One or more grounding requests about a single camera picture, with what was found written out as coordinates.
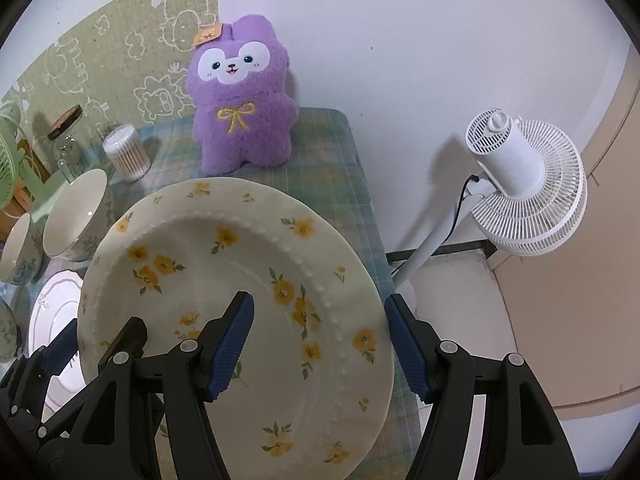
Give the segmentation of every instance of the blue gripper pad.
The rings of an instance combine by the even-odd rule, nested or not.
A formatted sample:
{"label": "blue gripper pad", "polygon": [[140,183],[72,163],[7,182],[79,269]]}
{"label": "blue gripper pad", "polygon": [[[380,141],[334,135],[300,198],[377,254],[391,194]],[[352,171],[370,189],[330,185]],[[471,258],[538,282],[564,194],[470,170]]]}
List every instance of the blue gripper pad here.
{"label": "blue gripper pad", "polygon": [[207,393],[214,400],[229,387],[231,375],[254,322],[254,311],[254,298],[247,294],[220,341],[218,349],[213,354],[211,380],[207,386]]}
{"label": "blue gripper pad", "polygon": [[44,351],[44,371],[50,376],[60,375],[78,351],[78,320],[72,319]]}
{"label": "blue gripper pad", "polygon": [[415,320],[415,317],[399,294],[386,298],[385,313],[389,323],[391,342],[396,350],[409,388],[420,397],[420,400],[425,402],[430,392],[426,362],[407,325],[407,318]]}

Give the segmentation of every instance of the floral plate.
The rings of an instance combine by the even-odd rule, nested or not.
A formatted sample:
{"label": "floral plate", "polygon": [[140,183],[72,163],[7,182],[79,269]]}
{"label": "floral plate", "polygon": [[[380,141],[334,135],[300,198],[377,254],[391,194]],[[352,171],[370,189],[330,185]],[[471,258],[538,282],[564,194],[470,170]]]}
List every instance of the floral plate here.
{"label": "floral plate", "polygon": [[[255,320],[229,388],[207,404],[232,478],[342,480],[389,406],[392,347],[380,297],[356,253],[303,203],[218,177],[165,187],[100,243],[82,286],[84,378],[130,316],[145,355],[197,337],[238,290]],[[162,477],[175,478],[166,428]]]}

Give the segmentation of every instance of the beige wall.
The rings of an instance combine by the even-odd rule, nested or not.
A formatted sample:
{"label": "beige wall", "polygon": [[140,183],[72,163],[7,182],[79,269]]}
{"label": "beige wall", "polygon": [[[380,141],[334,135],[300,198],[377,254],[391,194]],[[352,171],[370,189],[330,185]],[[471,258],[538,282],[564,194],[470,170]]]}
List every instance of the beige wall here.
{"label": "beige wall", "polygon": [[544,256],[495,258],[518,350],[562,418],[640,401],[639,82],[632,50],[583,152],[589,198],[575,235]]}

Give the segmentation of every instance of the screw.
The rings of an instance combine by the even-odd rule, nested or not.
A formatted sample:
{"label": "screw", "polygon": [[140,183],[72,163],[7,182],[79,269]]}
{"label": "screw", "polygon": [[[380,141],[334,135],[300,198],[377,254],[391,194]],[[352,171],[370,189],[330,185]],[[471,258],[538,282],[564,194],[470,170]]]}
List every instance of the screw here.
{"label": "screw", "polygon": [[455,354],[458,351],[458,345],[453,341],[443,341],[440,343],[440,350],[447,354]]}
{"label": "screw", "polygon": [[129,354],[127,354],[126,352],[118,352],[116,355],[113,356],[113,362],[116,363],[117,365],[123,365],[128,360],[129,360]]}
{"label": "screw", "polygon": [[509,354],[509,362],[514,366],[522,366],[524,364],[524,357],[520,354]]}
{"label": "screw", "polygon": [[195,339],[185,339],[180,343],[180,350],[183,352],[193,352],[198,347],[198,342]]}

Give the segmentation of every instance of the cotton swab container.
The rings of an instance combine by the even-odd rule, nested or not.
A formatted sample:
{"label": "cotton swab container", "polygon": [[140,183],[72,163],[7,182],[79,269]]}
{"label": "cotton swab container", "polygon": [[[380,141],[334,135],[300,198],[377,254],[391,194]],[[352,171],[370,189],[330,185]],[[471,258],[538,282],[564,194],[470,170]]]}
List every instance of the cotton swab container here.
{"label": "cotton swab container", "polygon": [[102,147],[127,182],[142,178],[151,167],[138,131],[132,124],[124,124],[113,130],[104,139]]}

